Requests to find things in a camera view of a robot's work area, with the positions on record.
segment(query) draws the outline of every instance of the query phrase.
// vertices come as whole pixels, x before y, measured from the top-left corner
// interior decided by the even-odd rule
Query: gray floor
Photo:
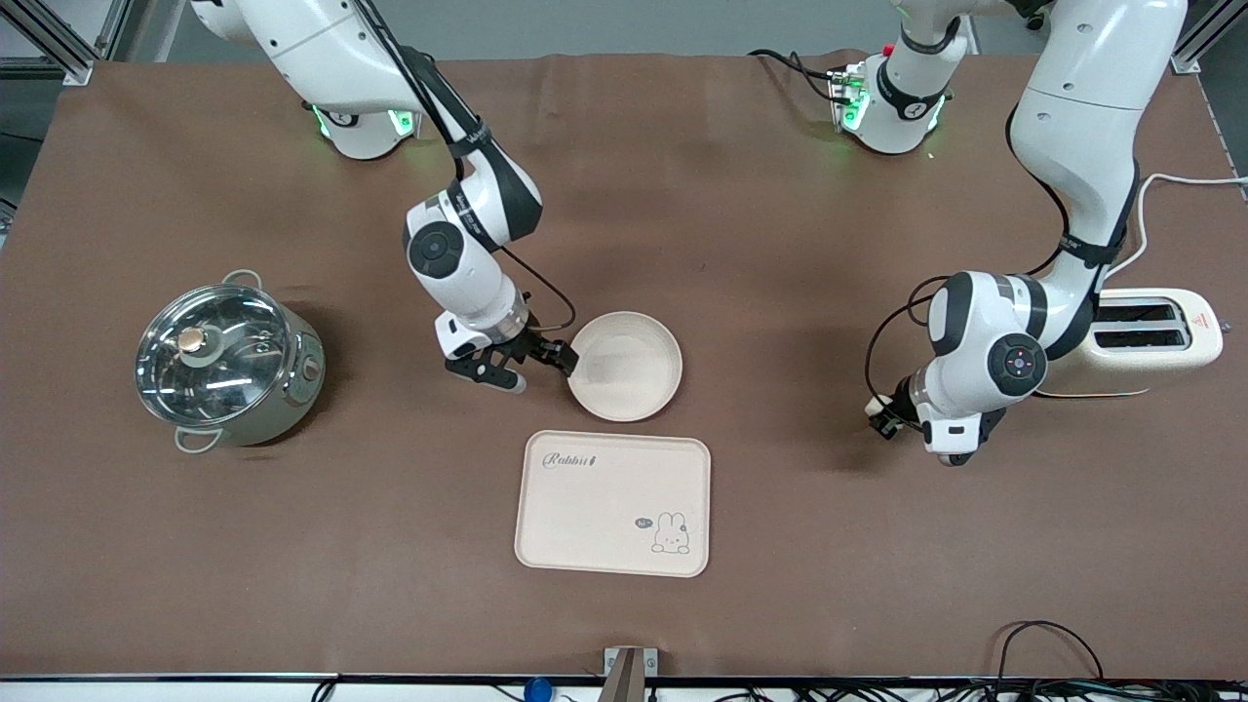
[[[897,15],[885,0],[376,0],[403,41],[439,59],[520,59],[547,54],[666,52],[740,55],[771,47],[816,55],[840,47],[875,51],[894,41]],[[1033,54],[1045,32],[1016,16],[977,17],[985,54]],[[265,60],[260,49],[210,34],[186,0],[151,0],[140,17],[132,60]],[[1204,84],[1231,152],[1248,164],[1248,22],[1202,60]],[[0,131],[42,137],[56,81],[0,80]],[[0,136],[0,196],[20,201],[39,144]]]

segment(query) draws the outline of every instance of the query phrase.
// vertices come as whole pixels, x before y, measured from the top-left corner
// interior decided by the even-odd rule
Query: white robotic arm
[[[192,0],[192,7],[218,36],[258,44],[324,116],[327,136],[346,156],[391,151],[412,131],[396,114],[433,121],[457,176],[408,211],[403,247],[412,272],[446,310],[434,329],[447,368],[510,392],[525,386],[505,367],[512,360],[533,357],[572,373],[575,352],[540,336],[525,295],[492,256],[537,229],[542,196],[432,59],[399,46],[371,0]],[[472,165],[467,177],[463,160]]]
[[[872,400],[877,431],[891,437],[910,423],[942,462],[961,465],[1006,407],[1036,391],[1047,362],[1087,335],[1136,194],[1136,126],[1184,11],[1186,0],[1057,2],[1050,42],[1007,127],[1018,162],[1070,202],[1052,271],[1038,280],[951,276],[931,301],[936,358],[885,402]]]

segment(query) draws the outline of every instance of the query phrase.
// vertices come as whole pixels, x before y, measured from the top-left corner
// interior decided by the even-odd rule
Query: round plate
[[[587,410],[613,422],[658,412],[676,393],[684,362],[668,327],[640,312],[612,312],[585,325],[572,347],[580,355],[568,378]]]

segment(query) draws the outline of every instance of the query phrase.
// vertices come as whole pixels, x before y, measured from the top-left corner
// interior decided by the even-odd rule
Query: stainless steel pot
[[[252,277],[255,286],[236,282]],[[233,271],[171,302],[139,345],[139,397],[172,423],[186,453],[281,436],[312,407],[324,380],[321,339],[303,317]],[[200,437],[202,446],[187,440]]]

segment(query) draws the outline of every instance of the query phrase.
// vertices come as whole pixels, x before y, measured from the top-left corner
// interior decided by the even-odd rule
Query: brown tabletop
[[[1141,398],[1030,400],[961,470],[865,425],[865,344],[914,284],[1023,270],[1057,241],[1003,140],[1031,66],[968,59],[941,127],[885,157],[755,59],[446,64],[542,187],[515,251],[582,322],[638,310],[680,340],[680,392],[631,426],[543,366],[522,396],[442,370],[399,245],[451,176],[436,139],[353,162],[267,65],[97,66],[62,95],[0,254],[0,671],[568,673],[636,643],[679,675],[980,675],[1002,627],[1045,617],[1112,676],[1243,676],[1238,334]],[[1227,175],[1197,79],[1163,81],[1139,160]],[[1248,324],[1239,192],[1153,190],[1152,246],[1113,282],[1192,287]],[[321,332],[328,385],[285,441],[182,456],[136,397],[139,335],[243,266]],[[877,382],[927,358],[899,324]],[[522,451],[547,428],[705,441],[706,571],[522,566]],[[1011,672],[1088,671],[1028,633]]]

